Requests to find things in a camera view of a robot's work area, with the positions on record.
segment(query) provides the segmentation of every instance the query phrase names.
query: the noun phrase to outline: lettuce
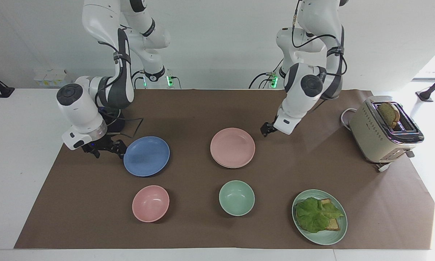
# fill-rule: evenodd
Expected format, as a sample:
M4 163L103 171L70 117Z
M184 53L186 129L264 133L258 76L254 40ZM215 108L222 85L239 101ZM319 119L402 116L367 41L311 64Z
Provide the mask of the lettuce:
M307 198L296 205L296 217L300 227L310 233L325 230L330 218L343 216L332 203L323 204L313 197Z

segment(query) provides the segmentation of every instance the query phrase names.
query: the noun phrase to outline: toast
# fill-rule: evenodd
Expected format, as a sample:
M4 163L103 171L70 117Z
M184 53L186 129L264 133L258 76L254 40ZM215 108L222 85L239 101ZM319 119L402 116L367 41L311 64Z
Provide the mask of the toast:
M326 204L326 203L331 203L332 201L330 200L330 198L324 198L320 200L320 203L322 205ZM340 226L338 225L338 221L336 220L336 218L330 218L329 220L329 225L325 228L325 230L328 231L340 231Z
M392 103L384 102L380 104L377 109L385 123L390 126L391 129L394 129L401 118L398 108Z

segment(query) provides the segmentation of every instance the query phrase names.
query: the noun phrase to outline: black pole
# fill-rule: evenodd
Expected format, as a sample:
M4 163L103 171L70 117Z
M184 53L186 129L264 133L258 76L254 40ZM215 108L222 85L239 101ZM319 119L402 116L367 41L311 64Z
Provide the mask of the black pole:
M8 87L0 81L0 98L8 98L14 91L13 87Z
M430 95L431 93L435 91L435 83L426 91L423 92L416 92L417 96L420 98L421 101L431 101Z

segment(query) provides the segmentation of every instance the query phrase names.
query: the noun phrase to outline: brown mat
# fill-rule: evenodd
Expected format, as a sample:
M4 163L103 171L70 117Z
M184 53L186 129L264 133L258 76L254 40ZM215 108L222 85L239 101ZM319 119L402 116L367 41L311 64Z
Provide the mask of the brown mat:
M135 177L114 154L95 159L63 146L15 248L428 249L434 203L409 159L379 174L340 125L341 112L370 95L343 91L308 114L291 136L264 138L259 127L273 120L283 91L137 91L125 116L146 118L138 137L166 140L166 168ZM213 135L227 127L246 130L256 142L254 159L241 169L221 167L210 155ZM256 195L243 217L219 206L220 187L234 179ZM171 196L156 223L141 223L131 212L133 197L148 185L161 185ZM344 206L349 225L339 243L318 246L297 231L290 207L308 189L331 193Z

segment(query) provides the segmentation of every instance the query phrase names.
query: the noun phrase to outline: blue object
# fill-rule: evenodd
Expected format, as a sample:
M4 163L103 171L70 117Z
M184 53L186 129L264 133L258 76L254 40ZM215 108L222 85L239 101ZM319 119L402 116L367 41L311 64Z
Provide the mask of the blue object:
M170 154L169 146L163 139L143 137L132 142L127 148L124 166L132 175L148 177L166 166Z

